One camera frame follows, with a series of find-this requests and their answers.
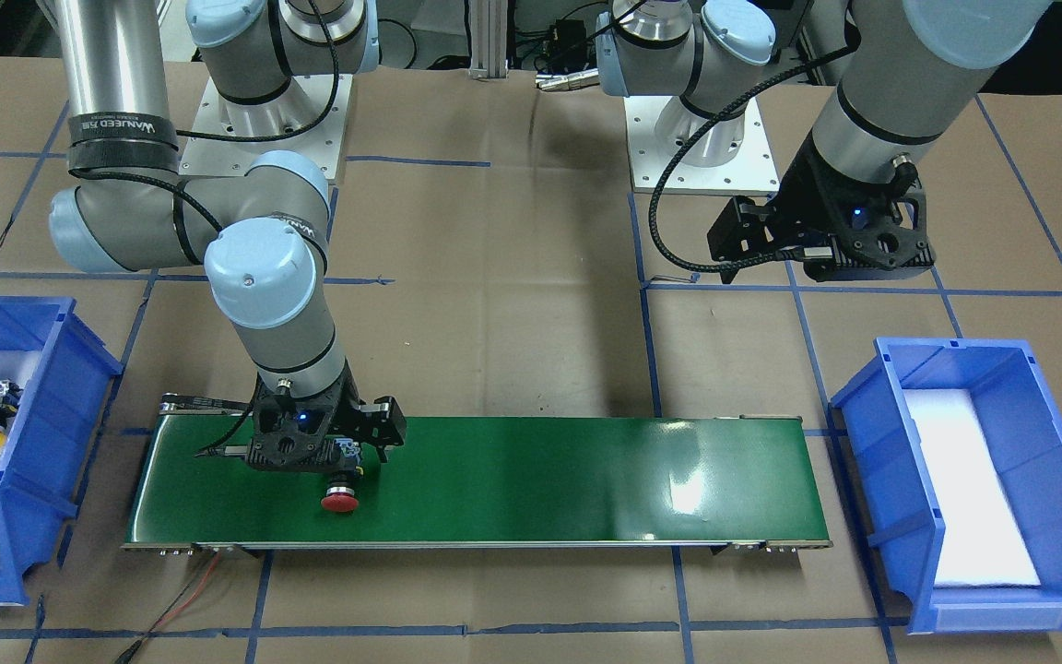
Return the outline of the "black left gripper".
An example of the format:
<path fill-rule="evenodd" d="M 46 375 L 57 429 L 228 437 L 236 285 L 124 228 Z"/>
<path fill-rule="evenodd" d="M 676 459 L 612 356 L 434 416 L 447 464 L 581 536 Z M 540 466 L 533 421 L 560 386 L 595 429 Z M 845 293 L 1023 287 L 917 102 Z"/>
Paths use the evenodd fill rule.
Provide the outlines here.
<path fill-rule="evenodd" d="M 800 246 L 813 280 L 903 280 L 930 270 L 926 193 L 910 157 L 868 184 L 839 172 L 808 137 L 771 202 L 771 232 L 781 248 Z"/>

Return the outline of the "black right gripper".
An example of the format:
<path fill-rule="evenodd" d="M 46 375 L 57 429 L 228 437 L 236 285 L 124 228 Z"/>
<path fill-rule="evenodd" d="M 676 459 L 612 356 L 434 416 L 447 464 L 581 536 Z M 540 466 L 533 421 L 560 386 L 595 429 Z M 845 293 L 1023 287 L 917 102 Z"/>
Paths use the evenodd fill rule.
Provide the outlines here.
<path fill-rule="evenodd" d="M 359 404 L 349 364 L 335 384 L 308 397 L 271 390 L 257 378 L 245 463 L 261 471 L 357 472 L 363 464 L 354 438 Z"/>

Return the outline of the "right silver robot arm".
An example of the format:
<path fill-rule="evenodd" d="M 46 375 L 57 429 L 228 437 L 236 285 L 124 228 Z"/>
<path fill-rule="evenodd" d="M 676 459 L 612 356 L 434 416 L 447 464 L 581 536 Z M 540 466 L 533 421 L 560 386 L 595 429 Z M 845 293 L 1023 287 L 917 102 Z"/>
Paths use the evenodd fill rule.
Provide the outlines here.
<path fill-rule="evenodd" d="M 362 447 L 386 458 L 405 426 L 391 397 L 360 398 L 327 306 L 320 165 L 279 148 L 229 177 L 186 177 L 155 4 L 58 1 L 54 14 L 78 181 L 48 215 L 56 252 L 88 273 L 202 266 L 257 377 L 241 418 L 199 455 L 350 484 Z"/>

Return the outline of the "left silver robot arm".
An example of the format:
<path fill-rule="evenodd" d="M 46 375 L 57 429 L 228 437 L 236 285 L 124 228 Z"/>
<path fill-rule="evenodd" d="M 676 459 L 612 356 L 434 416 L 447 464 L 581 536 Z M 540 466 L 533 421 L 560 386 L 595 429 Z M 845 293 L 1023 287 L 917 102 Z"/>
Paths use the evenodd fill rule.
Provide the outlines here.
<path fill-rule="evenodd" d="M 818 282 L 903 280 L 936 261 L 918 163 L 987 80 L 1020 51 L 1045 1 L 852 1 L 847 42 L 764 78 L 776 29 L 749 1 L 612 1 L 594 34 L 601 87 L 663 96 L 678 110 L 671 155 L 652 184 L 646 224 L 667 261 L 733 280 L 796 261 Z M 707 234 L 709 262 L 661 238 L 667 181 L 713 131 L 734 132 L 746 106 L 781 81 L 844 59 L 844 71 L 781 177 L 759 203 L 732 195 Z"/>

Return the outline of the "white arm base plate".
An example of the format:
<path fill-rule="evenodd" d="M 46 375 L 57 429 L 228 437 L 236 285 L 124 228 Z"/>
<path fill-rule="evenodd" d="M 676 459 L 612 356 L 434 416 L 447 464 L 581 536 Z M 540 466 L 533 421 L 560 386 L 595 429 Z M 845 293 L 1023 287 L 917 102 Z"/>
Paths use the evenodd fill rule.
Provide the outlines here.
<path fill-rule="evenodd" d="M 678 97 L 636 96 L 624 100 L 633 192 L 652 192 L 675 152 L 704 123 Z M 713 126 L 683 156 L 667 178 L 667 193 L 769 195 L 778 192 L 780 173 L 757 101 L 742 116 Z"/>

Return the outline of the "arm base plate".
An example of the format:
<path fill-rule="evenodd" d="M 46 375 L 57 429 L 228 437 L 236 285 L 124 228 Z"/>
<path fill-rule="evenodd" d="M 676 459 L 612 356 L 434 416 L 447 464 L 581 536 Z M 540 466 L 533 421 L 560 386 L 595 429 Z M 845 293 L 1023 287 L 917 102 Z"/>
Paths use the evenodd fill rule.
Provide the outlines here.
<path fill-rule="evenodd" d="M 260 106 L 235 104 L 206 84 L 191 131 L 224 137 L 286 135 L 271 142 L 232 142 L 189 137 L 179 159 L 185 177 L 235 176 L 273 150 L 289 150 L 316 164 L 332 184 L 343 156 L 354 76 L 295 76 L 290 88 Z"/>

